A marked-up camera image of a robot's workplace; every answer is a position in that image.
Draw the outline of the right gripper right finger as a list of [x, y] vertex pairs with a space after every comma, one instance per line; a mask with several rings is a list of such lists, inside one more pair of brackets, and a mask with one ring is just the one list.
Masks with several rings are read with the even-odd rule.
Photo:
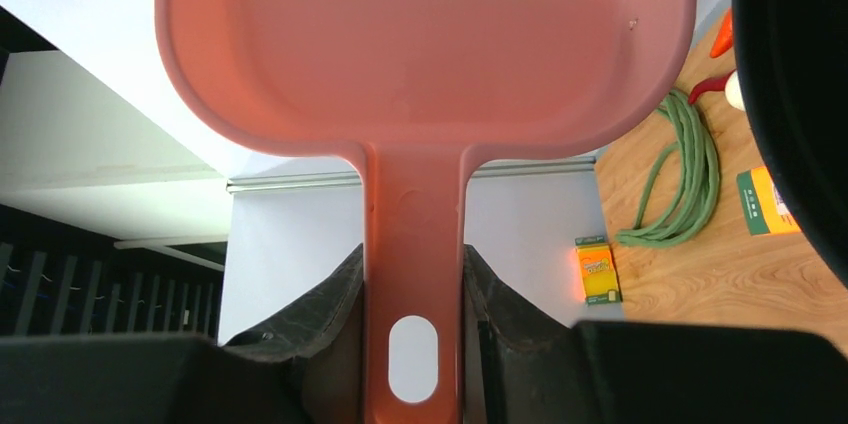
[[463, 290], [464, 421], [575, 423], [571, 330], [501, 280], [471, 245]]

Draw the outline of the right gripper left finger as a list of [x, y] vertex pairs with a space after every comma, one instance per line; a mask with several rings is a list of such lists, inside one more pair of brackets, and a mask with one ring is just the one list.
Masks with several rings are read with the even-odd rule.
[[361, 423], [364, 250], [224, 348], [276, 374], [291, 423]]

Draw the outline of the pink dustpan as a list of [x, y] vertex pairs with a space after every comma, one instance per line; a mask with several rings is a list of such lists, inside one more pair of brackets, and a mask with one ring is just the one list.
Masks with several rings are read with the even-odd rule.
[[161, 60], [212, 130], [337, 156], [365, 191], [368, 423], [462, 419], [472, 173], [616, 140], [659, 104], [696, 0], [155, 0]]

